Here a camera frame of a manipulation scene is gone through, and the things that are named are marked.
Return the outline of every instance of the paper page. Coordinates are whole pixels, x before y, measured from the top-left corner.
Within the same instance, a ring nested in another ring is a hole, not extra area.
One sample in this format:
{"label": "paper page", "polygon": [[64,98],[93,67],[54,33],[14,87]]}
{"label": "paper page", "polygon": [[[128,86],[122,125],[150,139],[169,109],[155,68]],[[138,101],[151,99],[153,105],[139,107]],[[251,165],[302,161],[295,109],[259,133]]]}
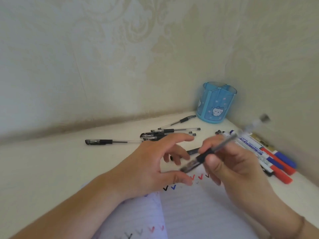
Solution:
{"label": "paper page", "polygon": [[224,187],[215,185],[202,166],[189,175],[192,186],[169,185],[160,193],[168,238],[258,238]]}
{"label": "paper page", "polygon": [[122,202],[92,239],[167,239],[159,192]]}

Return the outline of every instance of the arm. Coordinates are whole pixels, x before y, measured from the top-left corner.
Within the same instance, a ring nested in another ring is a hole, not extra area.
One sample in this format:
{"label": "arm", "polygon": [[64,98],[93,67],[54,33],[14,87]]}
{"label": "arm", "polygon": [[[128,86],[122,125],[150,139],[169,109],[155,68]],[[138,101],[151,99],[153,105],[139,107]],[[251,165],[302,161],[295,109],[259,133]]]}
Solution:
{"label": "arm", "polygon": [[110,181],[109,173],[96,177],[12,239],[91,238],[105,218],[124,199],[121,188]]}
{"label": "arm", "polygon": [[[223,136],[206,139],[199,153],[221,143]],[[233,203],[263,225],[276,239],[319,238],[319,230],[287,206],[273,191],[257,157],[235,143],[227,144],[204,163],[213,181]]]}
{"label": "arm", "polygon": [[160,160],[169,154],[190,159],[186,150],[176,145],[192,141],[184,133],[168,135],[160,141],[143,142],[130,156],[111,171],[101,174],[83,189],[38,218],[11,239],[90,239],[102,222],[124,200],[143,196],[173,183],[192,184],[180,171],[160,172]]}

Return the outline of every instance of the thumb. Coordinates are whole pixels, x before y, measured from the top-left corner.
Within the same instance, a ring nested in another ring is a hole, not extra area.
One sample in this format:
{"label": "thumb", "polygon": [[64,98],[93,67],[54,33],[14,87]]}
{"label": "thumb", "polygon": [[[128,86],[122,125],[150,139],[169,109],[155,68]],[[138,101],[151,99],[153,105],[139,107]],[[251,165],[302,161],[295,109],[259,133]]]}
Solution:
{"label": "thumb", "polygon": [[214,154],[209,154],[205,158],[205,163],[210,171],[216,175],[223,183],[232,180],[234,174],[223,161]]}
{"label": "thumb", "polygon": [[171,185],[175,183],[183,183],[186,185],[192,185],[192,179],[181,171],[170,171],[162,173],[162,181],[165,185]]}

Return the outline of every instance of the left hand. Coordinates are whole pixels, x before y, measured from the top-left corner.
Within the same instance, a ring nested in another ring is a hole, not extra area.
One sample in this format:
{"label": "left hand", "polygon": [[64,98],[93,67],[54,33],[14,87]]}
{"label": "left hand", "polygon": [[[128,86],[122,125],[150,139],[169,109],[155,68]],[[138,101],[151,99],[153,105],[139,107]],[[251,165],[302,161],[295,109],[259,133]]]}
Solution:
{"label": "left hand", "polygon": [[161,173],[160,160],[168,160],[169,154],[175,158],[190,156],[176,143],[192,141],[193,136],[185,133],[170,134],[159,141],[144,141],[119,165],[106,174],[115,178],[123,200],[143,196],[161,190],[166,185],[184,183],[192,185],[192,179],[181,171]]}

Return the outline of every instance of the forearm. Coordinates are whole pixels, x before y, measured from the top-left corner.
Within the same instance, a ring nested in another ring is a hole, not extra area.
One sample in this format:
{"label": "forearm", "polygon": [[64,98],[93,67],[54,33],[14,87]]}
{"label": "forearm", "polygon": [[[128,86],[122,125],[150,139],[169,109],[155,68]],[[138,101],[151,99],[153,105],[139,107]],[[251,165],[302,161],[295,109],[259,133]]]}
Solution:
{"label": "forearm", "polygon": [[256,219],[275,239],[319,238],[319,229],[304,220],[279,198],[269,200],[268,205],[258,212]]}
{"label": "forearm", "polygon": [[22,229],[12,239],[89,239],[122,201],[110,175],[96,177],[83,189]]}

